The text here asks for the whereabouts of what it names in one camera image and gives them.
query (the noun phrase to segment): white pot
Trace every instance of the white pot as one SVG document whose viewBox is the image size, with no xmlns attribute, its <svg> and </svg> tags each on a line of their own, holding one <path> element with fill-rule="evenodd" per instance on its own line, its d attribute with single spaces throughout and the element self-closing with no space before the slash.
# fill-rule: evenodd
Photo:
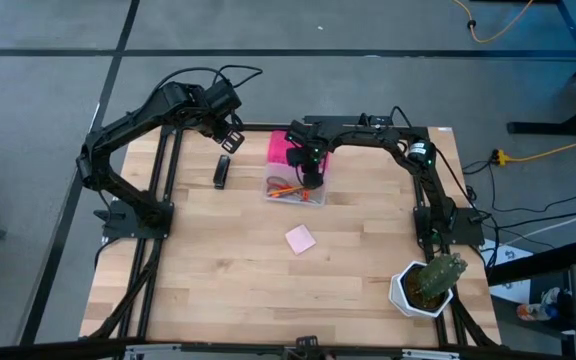
<svg viewBox="0 0 576 360">
<path fill-rule="evenodd" d="M 436 318 L 437 316 L 439 316 L 439 314 L 441 314 L 442 311 L 444 311 L 444 308 L 446 307 L 446 305 L 448 305 L 448 303 L 452 299 L 452 291 L 448 289 L 448 296 L 446 296 L 444 302 L 435 312 L 420 310 L 410 305 L 408 303 L 408 300 L 406 299 L 406 294 L 404 293 L 401 281 L 404 278 L 404 275 L 408 272 L 408 270 L 410 270 L 410 268 L 413 265 L 426 266 L 425 263 L 419 261 L 413 261 L 408 265 L 408 267 L 406 267 L 404 271 L 401 272 L 401 274 L 393 276 L 392 279 L 390 279 L 390 293 L 388 294 L 388 299 L 406 316 L 421 316 L 421 317 Z"/>
</svg>

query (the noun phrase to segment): floor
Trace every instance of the floor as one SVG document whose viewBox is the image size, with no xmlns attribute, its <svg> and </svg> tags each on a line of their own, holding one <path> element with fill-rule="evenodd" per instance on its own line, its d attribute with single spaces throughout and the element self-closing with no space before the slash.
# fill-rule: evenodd
<svg viewBox="0 0 576 360">
<path fill-rule="evenodd" d="M 476 14 L 482 37 L 503 27 L 521 8 L 466 3 Z M 129 0 L 0 0 L 0 48 L 114 49 L 129 5 Z M 465 22 L 463 10 L 448 0 L 150 0 L 139 6 L 127 48 L 575 49 L 550 5 L 534 5 L 511 32 L 489 45 L 475 44 Z M 0 346 L 15 343 L 23 327 L 110 63 L 104 56 L 0 57 L 0 226 L 8 230 L 7 239 L 0 241 Z M 453 127 L 462 164 L 485 159 L 493 148 L 520 157 L 576 141 L 505 131 L 508 121 L 558 122 L 576 113 L 576 82 L 570 80 L 576 61 L 571 60 L 128 57 L 121 61 L 104 124 L 138 106 L 173 70 L 228 63 L 264 69 L 263 76 L 239 92 L 244 102 L 239 114 L 247 122 L 384 114 L 398 104 L 415 125 Z M 193 74 L 183 80 L 208 79 Z M 113 158 L 117 170 L 122 161 L 119 152 Z M 498 207 L 539 208 L 576 195 L 576 152 L 496 168 L 494 176 Z M 479 195 L 477 204 L 489 209 L 489 174 L 470 176 L 467 182 Z M 82 193 L 38 333 L 40 342 L 77 337 L 101 236 L 101 223 L 92 211 L 101 206 L 96 194 Z M 572 211 L 576 201 L 549 213 Z M 495 216 L 500 224 L 530 218 L 523 212 Z M 576 224 L 534 239 L 553 246 L 574 242 Z M 546 249 L 528 242 L 517 246 Z M 504 343 L 513 348 L 525 348 L 527 339 L 536 336 L 503 322 L 500 328 Z M 534 350 L 558 346 L 543 337 L 539 344 Z"/>
</svg>

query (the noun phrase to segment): wooden table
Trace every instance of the wooden table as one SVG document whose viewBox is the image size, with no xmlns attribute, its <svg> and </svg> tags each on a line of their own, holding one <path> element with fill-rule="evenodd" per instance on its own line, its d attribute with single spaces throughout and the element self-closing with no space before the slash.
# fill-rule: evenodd
<svg viewBox="0 0 576 360">
<path fill-rule="evenodd" d="M 452 130 L 429 133 L 452 168 L 460 169 Z M 292 345 L 297 337 L 317 335 L 324 345 L 436 346 L 433 321 L 405 317 L 387 297 L 391 276 L 424 258 L 416 244 L 408 172 L 381 149 L 341 147 L 330 160 L 324 207 L 267 202 L 261 181 L 270 133 L 245 136 L 220 191 L 212 177 L 223 150 L 197 133 L 184 134 L 172 196 L 175 218 L 164 242 L 147 338 Z M 158 138 L 155 130 L 128 148 L 122 176 L 137 187 L 148 186 Z M 437 166 L 446 193 L 467 205 L 443 162 Z M 295 256 L 284 234 L 301 224 L 317 244 Z M 82 335 L 96 330 L 123 296 L 135 243 L 117 242 L 101 255 Z M 481 259 L 466 246 L 451 249 L 469 263 L 458 282 L 462 302 L 499 342 Z M 136 304 L 131 334 L 140 298 Z M 450 311 L 444 315 L 455 342 Z"/>
</svg>

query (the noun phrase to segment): pink sponge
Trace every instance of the pink sponge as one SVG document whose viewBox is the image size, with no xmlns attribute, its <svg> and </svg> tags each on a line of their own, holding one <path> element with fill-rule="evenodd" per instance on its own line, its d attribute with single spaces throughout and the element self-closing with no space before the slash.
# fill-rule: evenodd
<svg viewBox="0 0 576 360">
<path fill-rule="evenodd" d="M 273 131 L 270 134 L 270 144 L 268 145 L 268 162 L 275 164 L 288 165 L 286 159 L 286 150 L 294 148 L 295 146 L 285 139 L 285 131 Z"/>
</svg>

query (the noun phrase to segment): pink sticky note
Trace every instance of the pink sticky note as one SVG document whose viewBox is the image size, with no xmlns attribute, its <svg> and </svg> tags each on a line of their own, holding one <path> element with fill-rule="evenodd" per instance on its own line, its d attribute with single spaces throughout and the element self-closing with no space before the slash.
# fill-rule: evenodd
<svg viewBox="0 0 576 360">
<path fill-rule="evenodd" d="M 316 244 L 315 239 L 310 235 L 310 231 L 306 229 L 305 225 L 299 225 L 288 231 L 286 233 L 286 240 L 288 240 L 288 244 L 292 248 L 292 251 L 295 252 L 295 255 L 301 254 Z"/>
</svg>

